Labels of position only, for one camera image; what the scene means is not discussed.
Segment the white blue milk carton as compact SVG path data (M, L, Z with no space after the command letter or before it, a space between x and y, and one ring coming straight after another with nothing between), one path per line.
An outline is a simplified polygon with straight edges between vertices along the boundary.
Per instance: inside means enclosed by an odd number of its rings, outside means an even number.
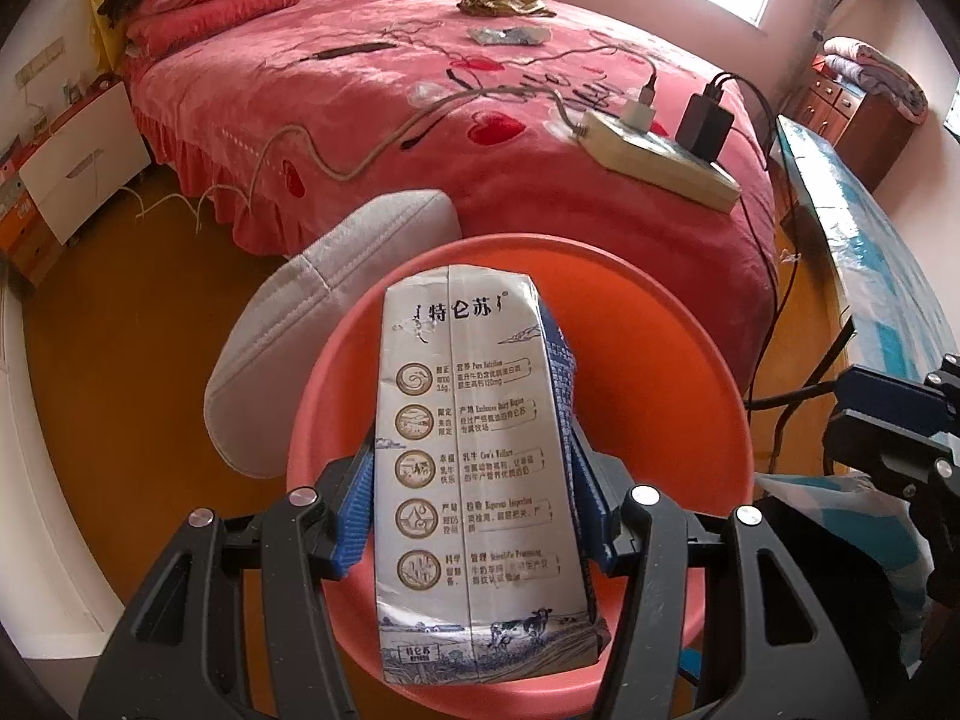
M523 273L446 265L387 289L373 548L389 683L504 683L601 655L574 507L574 372Z

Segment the white usb charger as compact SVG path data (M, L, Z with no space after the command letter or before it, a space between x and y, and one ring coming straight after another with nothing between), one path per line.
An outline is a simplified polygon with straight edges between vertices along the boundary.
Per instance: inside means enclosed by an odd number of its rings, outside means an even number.
M658 75L651 73L649 80L641 86L640 91L635 98L630 98L623 106L620 112L620 122L625 127L631 128L638 133L647 133L651 130L656 108L656 80Z

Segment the blue checkered tablecloth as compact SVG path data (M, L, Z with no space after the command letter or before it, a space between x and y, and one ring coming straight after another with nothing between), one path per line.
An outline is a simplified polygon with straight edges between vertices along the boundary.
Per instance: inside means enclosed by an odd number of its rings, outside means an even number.
M957 348L923 268L871 192L827 140L782 117L786 167L800 204L815 213L839 278L839 304L853 322L848 359L919 382ZM900 608L900 658L916 670L931 611L931 548L903 500L851 476L763 475L760 488L872 557Z

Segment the brown wooden cabinet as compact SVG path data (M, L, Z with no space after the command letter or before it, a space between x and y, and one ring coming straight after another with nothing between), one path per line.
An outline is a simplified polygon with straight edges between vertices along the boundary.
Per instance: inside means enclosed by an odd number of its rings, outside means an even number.
M786 115L827 140L869 192L884 182L916 128L884 96L813 68L794 89Z

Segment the folded blanket on cabinet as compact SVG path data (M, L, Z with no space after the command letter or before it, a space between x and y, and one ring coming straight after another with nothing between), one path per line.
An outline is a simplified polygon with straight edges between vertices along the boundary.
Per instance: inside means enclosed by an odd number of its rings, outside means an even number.
M926 122L929 103L924 89L909 71L871 44L854 37L830 37L823 44L823 65L864 93L887 99L912 124Z

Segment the orange plastic basin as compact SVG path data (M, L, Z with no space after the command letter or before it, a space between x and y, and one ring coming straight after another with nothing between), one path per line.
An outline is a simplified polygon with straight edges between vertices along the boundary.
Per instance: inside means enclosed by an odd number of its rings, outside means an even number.
M325 342L291 434L286 486L350 457L374 422L382 296L389 284L451 263L527 273L578 367L574 413L592 449L689 511L726 518L754 492L754 450L739 387L711 337L672 293L605 250L537 234L462 239L391 271ZM337 644L373 688L466 718L566 718L594 706L613 644L596 665L514 683L387 686L374 619L373 542L340 582L322 583Z

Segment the small silver wrapper on bed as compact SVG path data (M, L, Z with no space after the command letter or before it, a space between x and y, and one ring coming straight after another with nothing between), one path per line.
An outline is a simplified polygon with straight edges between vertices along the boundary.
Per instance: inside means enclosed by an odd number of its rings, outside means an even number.
M509 28L469 28L467 36L479 46L543 46L551 41L551 31L540 26Z

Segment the black power adapter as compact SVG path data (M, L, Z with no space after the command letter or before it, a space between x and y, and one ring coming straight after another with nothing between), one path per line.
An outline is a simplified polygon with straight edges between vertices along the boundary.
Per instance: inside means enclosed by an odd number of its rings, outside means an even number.
M701 93L692 94L675 133L675 143L705 163L718 159L734 123L734 114L721 106L722 87L731 78L731 73L720 73Z

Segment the olive crumpled cloth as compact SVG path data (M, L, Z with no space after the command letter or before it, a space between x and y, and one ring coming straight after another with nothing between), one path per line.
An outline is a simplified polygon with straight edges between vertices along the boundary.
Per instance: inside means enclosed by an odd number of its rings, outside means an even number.
M555 18L556 13L542 0L460 0L457 9L478 18Z

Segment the beige power strip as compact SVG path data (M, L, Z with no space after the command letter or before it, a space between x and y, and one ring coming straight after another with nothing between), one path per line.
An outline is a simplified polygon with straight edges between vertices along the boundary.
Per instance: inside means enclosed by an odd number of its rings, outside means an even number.
M684 199L731 213L742 197L736 179L656 133L640 133L610 115L586 110L579 143L608 171L677 193Z

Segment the pink bed cover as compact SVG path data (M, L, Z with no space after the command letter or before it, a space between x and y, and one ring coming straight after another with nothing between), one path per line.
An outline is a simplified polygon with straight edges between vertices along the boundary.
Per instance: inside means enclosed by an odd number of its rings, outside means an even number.
M133 60L130 101L158 161L247 252L295 255L377 195L438 188L469 236L551 234L639 266L747 383L775 309L775 194L742 96L722 98L731 211L607 171L574 137L581 115L619 114L652 85L669 135L715 67L622 21L550 11L543 46L482 46L460 0L302 0Z

